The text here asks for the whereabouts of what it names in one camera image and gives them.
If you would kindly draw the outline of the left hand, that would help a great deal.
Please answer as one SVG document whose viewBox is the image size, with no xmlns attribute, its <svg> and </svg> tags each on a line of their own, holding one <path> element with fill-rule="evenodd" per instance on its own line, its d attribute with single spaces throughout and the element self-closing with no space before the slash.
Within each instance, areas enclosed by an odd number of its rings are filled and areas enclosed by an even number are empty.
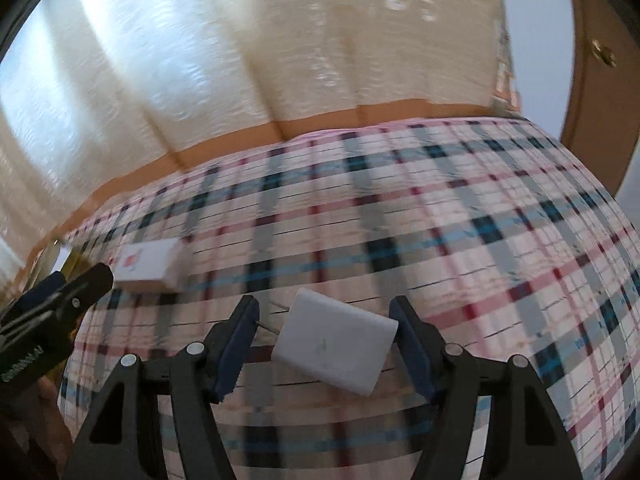
<svg viewBox="0 0 640 480">
<path fill-rule="evenodd" d="M 58 408 L 58 389 L 54 382 L 46 376 L 40 377 L 10 405 L 29 437 L 35 439 L 52 462 L 56 478 L 61 479 L 74 442 Z"/>
</svg>

